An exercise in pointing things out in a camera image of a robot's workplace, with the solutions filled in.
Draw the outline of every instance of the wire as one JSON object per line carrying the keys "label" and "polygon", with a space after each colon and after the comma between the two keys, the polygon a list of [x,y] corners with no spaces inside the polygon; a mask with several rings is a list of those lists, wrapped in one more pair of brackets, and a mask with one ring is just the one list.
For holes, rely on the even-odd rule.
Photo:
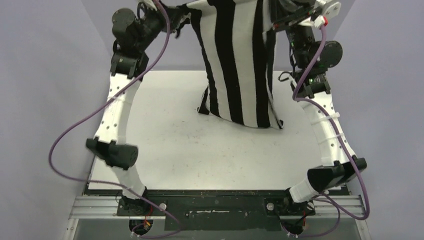
{"label": "wire", "polygon": [[[313,56],[312,60],[310,61],[310,63],[306,67],[305,71],[301,75],[299,81],[297,82],[297,85],[296,85],[296,87],[295,87],[295,89],[293,91],[292,99],[294,101],[296,101],[296,102],[308,102],[308,103],[316,106],[326,117],[329,117],[330,114],[326,111],[326,109],[324,107],[322,107],[321,105],[319,105],[318,103],[316,103],[315,101],[313,101],[313,100],[311,100],[309,98],[297,97],[300,88],[302,87],[303,83],[306,80],[306,77],[308,76],[308,74],[311,71],[311,69],[314,66],[314,64],[317,62],[317,60],[318,60],[321,52],[324,49],[324,46],[325,46],[325,43],[326,43],[326,40],[327,40],[326,27],[323,25],[323,26],[321,26],[320,30],[321,30],[321,34],[322,34],[321,43],[320,43],[320,45],[318,47],[318,50],[316,51],[315,55]],[[337,226],[339,225],[339,222],[340,222],[340,217],[341,217],[340,210],[343,211],[344,213],[346,213],[347,215],[349,215],[350,217],[356,219],[356,220],[366,220],[370,216],[370,200],[369,200],[369,197],[368,197],[368,192],[367,192],[367,189],[365,187],[364,180],[363,180],[363,178],[361,176],[361,172],[359,171],[358,166],[356,165],[354,159],[349,154],[349,151],[348,151],[348,149],[347,149],[347,147],[345,145],[345,142],[343,141],[343,139],[341,137],[341,134],[340,134],[339,128],[336,125],[336,122],[331,117],[328,120],[329,120],[331,126],[333,127],[335,134],[337,135],[337,139],[340,142],[341,148],[343,149],[344,153],[348,157],[349,162],[351,163],[351,165],[353,167],[353,170],[355,171],[355,174],[357,175],[357,178],[358,178],[358,181],[359,181],[359,185],[360,185],[360,187],[362,189],[363,198],[364,198],[364,201],[365,201],[365,213],[364,213],[363,216],[356,216],[353,213],[347,211],[344,207],[340,206],[337,202],[335,202],[327,194],[320,193],[320,195],[326,197],[328,199],[328,201],[327,200],[321,200],[321,199],[314,199],[314,200],[315,201],[318,201],[318,202],[330,203],[330,204],[332,204],[333,206],[336,207],[337,212],[338,212],[338,218],[337,218],[336,225],[332,229],[326,231],[325,233],[315,234],[315,235],[299,236],[299,237],[302,237],[302,238],[322,237],[322,236],[324,236],[326,234],[329,234],[332,231],[334,231],[337,228]]]}
{"label": "wire", "polygon": [[148,214],[146,214],[146,216],[144,216],[143,227],[145,227],[145,226],[146,226],[146,224],[147,224],[147,217],[150,217],[150,215],[152,215],[152,213],[153,213],[153,207],[152,207],[152,206],[150,206],[150,211],[148,212]]}
{"label": "wire", "polygon": [[119,195],[119,191],[116,193],[116,195],[115,195],[115,201],[119,204],[119,201],[118,201],[118,195]]}
{"label": "wire", "polygon": [[[314,199],[314,201],[332,204],[330,201],[322,200],[322,199]],[[296,237],[296,238],[319,238],[319,237],[323,237],[327,234],[330,234],[334,230],[336,230],[337,227],[340,224],[340,220],[341,220],[341,217],[342,217],[341,213],[340,213],[340,209],[338,207],[336,207],[335,209],[337,210],[337,220],[335,221],[335,224],[331,229],[329,229],[329,230],[327,230],[323,233],[312,234],[312,235],[295,235],[295,234],[290,233],[283,225],[281,225],[281,226],[287,232],[287,236],[292,236],[292,237]]]}
{"label": "wire", "polygon": [[[102,181],[102,180],[86,180],[85,178],[77,178],[77,177],[72,177],[72,176],[68,176],[65,173],[59,171],[56,166],[53,164],[53,151],[55,150],[55,147],[58,145],[58,143],[60,142],[60,140],[66,135],[68,134],[71,130],[73,130],[74,128],[76,128],[77,126],[81,125],[82,123],[86,122],[87,120],[89,120],[90,118],[92,118],[93,116],[95,116],[96,114],[98,114],[100,111],[102,111],[103,109],[105,109],[108,105],[110,105],[119,95],[121,95],[124,91],[126,91],[129,87],[131,87],[134,83],[136,83],[137,81],[139,81],[146,73],[148,73],[161,59],[161,57],[164,55],[164,52],[168,46],[168,42],[171,36],[171,23],[170,23],[170,18],[165,10],[165,8],[162,6],[162,4],[159,2],[159,0],[153,0],[153,2],[155,3],[156,7],[159,9],[159,11],[163,14],[165,21],[166,21],[166,38],[165,38],[165,43],[162,47],[162,50],[160,51],[159,55],[157,56],[157,58],[153,61],[153,63],[148,66],[146,68],[146,70],[144,72],[142,72],[139,76],[137,76],[136,78],[134,78],[131,82],[129,82],[125,87],[123,87],[120,91],[118,91],[113,97],[111,97],[103,106],[99,107],[97,110],[95,110],[94,112],[92,112],[91,114],[89,114],[87,117],[83,118],[82,120],[78,121],[77,123],[75,123],[74,125],[70,126],[68,129],[66,129],[62,134],[59,135],[59,137],[57,137],[57,139],[54,141],[54,143],[51,145],[50,151],[48,153],[48,164],[50,166],[50,168],[59,176],[68,179],[68,180],[72,180],[72,181],[76,181],[76,182],[88,182],[88,183],[97,183],[97,184],[108,184],[108,185],[113,185],[113,186],[118,186],[122,189],[127,190],[128,192],[134,194],[135,196],[137,196],[139,199],[145,201],[146,203],[150,204],[151,206],[155,207],[156,209],[160,210],[161,212],[165,213],[166,215],[168,215],[170,218],[172,218],[174,221],[176,221],[176,223],[180,226],[180,229],[176,230],[176,231],[172,231],[166,234],[162,234],[162,235],[158,235],[158,236],[139,236],[142,239],[159,239],[159,238],[164,238],[164,237],[168,237],[171,235],[175,235],[179,232],[181,232],[182,230],[182,225],[180,223],[180,221],[173,216],[171,213],[169,213],[168,211],[160,208],[158,205],[156,205],[155,203],[151,202],[150,200],[144,198],[143,196],[137,194],[135,191],[133,191],[131,188],[117,183],[117,182],[112,182],[112,181]],[[134,232],[134,230],[136,230],[139,226],[136,226],[132,229],[132,232]]]}

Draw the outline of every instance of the black joint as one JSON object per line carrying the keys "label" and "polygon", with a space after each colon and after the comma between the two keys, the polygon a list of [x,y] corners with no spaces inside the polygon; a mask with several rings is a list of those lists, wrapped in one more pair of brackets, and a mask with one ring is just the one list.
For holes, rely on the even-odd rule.
{"label": "black joint", "polygon": [[319,166],[307,171],[307,179],[312,188],[321,193],[327,189],[337,187],[346,171],[342,164],[334,166]]}
{"label": "black joint", "polygon": [[117,145],[99,141],[99,138],[88,138],[85,146],[98,158],[104,160],[109,167],[118,167],[127,171],[134,166],[139,155],[139,149],[133,145]]}
{"label": "black joint", "polygon": [[[300,87],[297,93],[298,98],[310,98],[313,99],[315,94],[325,92],[326,94],[331,93],[331,87],[326,77],[327,68],[313,68],[306,76],[303,85]],[[298,71],[294,74],[294,79],[298,83],[304,70]],[[291,90],[295,90],[294,84],[291,83]]]}
{"label": "black joint", "polygon": [[149,58],[146,54],[131,55],[117,51],[112,56],[110,73],[127,75],[128,79],[132,79],[140,75],[147,68]]}
{"label": "black joint", "polygon": [[[148,190],[147,188],[144,190],[142,197],[144,199],[148,199]],[[137,198],[132,199],[126,196],[122,196],[121,200],[123,202],[122,207],[124,210],[131,211],[135,215],[145,215],[150,211],[152,207],[149,203],[144,201],[143,199]]]}
{"label": "black joint", "polygon": [[[367,168],[367,161],[365,158],[358,158],[356,155],[353,155],[352,158],[360,173]],[[340,179],[337,185],[348,183],[357,176],[350,161],[343,163],[343,168],[345,171],[344,176]]]}

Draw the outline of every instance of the white table surface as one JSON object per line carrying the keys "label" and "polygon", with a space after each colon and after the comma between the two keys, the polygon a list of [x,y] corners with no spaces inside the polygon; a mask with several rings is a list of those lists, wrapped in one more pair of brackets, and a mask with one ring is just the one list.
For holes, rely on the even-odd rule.
{"label": "white table surface", "polygon": [[[274,99],[284,129],[254,129],[201,115],[204,71],[152,71],[135,95],[127,143],[139,150],[142,182],[156,190],[284,190],[321,165],[312,127],[291,99],[290,81],[277,81]],[[91,179],[117,182],[96,159]],[[90,190],[118,189],[90,183]]]}

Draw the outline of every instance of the white 3d-printed arm link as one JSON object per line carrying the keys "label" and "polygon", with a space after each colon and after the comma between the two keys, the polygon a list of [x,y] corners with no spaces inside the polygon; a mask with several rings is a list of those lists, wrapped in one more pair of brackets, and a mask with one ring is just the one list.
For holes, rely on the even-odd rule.
{"label": "white 3d-printed arm link", "polygon": [[[322,113],[316,106],[309,102],[299,102],[300,106],[306,113],[307,118],[309,119],[309,123],[312,126],[316,141],[318,142],[319,150],[321,153],[322,166],[334,166],[334,161],[339,161],[340,164],[349,162],[349,158],[346,156],[339,143],[338,135],[334,131],[333,126],[329,121],[329,118],[334,120],[337,129],[340,132],[340,136],[343,139],[344,145],[349,152],[349,155],[355,155],[355,152],[352,150],[351,146],[346,140],[342,127],[340,126],[338,119],[340,114],[334,109],[331,93],[327,94],[324,91],[316,93],[312,100],[322,106],[330,116],[325,116],[324,113]],[[291,187],[289,191],[295,203],[308,201],[319,194],[312,188],[308,177],[305,177],[301,182]]]}
{"label": "white 3d-printed arm link", "polygon": [[[131,79],[128,79],[127,75],[124,74],[116,73],[115,76],[111,75],[107,100],[113,98],[114,95],[130,81]],[[134,96],[139,89],[140,83],[140,81],[134,83],[104,109],[103,118],[94,136],[95,138],[97,137],[100,142],[108,144],[111,141],[115,141],[117,145],[124,145],[126,143],[128,118],[130,116]],[[140,196],[143,195],[146,187],[141,182],[135,165],[128,168],[128,170],[124,170],[120,167],[112,167],[111,169],[115,173],[120,184],[127,186]],[[137,196],[126,189],[122,190],[122,195],[130,199],[138,199]]]}

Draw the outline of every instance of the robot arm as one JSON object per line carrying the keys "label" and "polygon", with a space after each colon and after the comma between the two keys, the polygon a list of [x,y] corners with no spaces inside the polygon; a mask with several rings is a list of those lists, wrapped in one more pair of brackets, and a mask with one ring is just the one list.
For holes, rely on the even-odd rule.
{"label": "robot arm", "polygon": [[299,101],[299,104],[309,119],[321,153],[322,165],[309,169],[303,181],[288,189],[289,202],[294,206],[355,178],[350,157],[359,171],[367,167],[365,159],[356,156],[343,133],[338,120],[340,114],[334,109],[331,88],[327,81],[328,68],[336,66],[342,58],[342,46],[336,41],[327,41],[319,60],[307,72],[306,80],[299,82],[321,43],[315,41],[312,27],[326,25],[328,19],[339,13],[340,6],[336,0],[270,0],[273,29],[276,32],[286,32],[299,68],[295,71],[292,61],[292,90],[301,84],[295,98],[307,100]]}
{"label": "robot arm", "polygon": [[[179,26],[184,13],[177,7],[164,5],[164,8],[173,32]],[[146,48],[160,32],[166,32],[166,21],[152,1],[139,2],[138,11],[140,10],[144,12],[143,17],[137,17],[128,8],[119,9],[112,17],[112,32],[116,41],[113,43],[108,101],[146,70],[149,61],[145,54]],[[126,144],[130,110],[141,81],[142,79],[122,92],[104,109],[100,126],[94,138],[86,140],[86,147],[94,153],[97,160],[103,160],[111,167],[120,184],[140,196],[146,196],[146,186],[141,182],[135,167],[138,148]],[[127,189],[122,190],[122,200],[131,210],[140,214],[149,207]]]}

